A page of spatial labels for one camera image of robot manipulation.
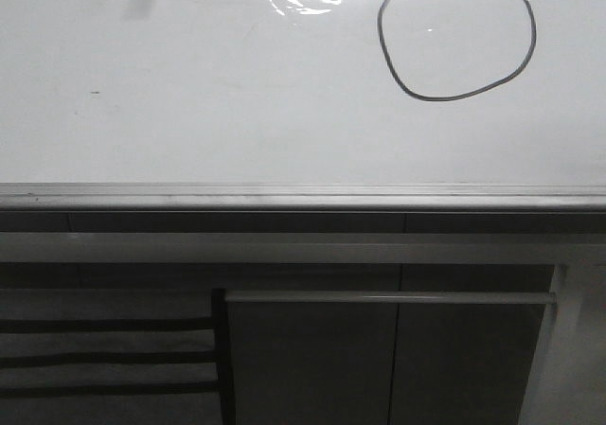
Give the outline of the white whiteboard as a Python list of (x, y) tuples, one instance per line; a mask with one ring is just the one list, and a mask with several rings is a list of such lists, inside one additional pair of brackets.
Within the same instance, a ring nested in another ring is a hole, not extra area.
[(1, 0), (8, 210), (605, 206), (605, 0)]

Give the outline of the white metal whiteboard stand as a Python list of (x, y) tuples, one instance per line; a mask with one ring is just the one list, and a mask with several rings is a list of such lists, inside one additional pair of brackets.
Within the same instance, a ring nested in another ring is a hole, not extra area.
[(557, 306), (521, 420), (586, 424), (605, 400), (605, 238), (598, 234), (11, 233), (5, 262), (552, 264)]

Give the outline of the grey black-striped fabric bin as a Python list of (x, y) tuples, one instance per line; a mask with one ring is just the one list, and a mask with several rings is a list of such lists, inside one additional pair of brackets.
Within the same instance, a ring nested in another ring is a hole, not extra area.
[(224, 291), (1, 292), (5, 424), (232, 424)]

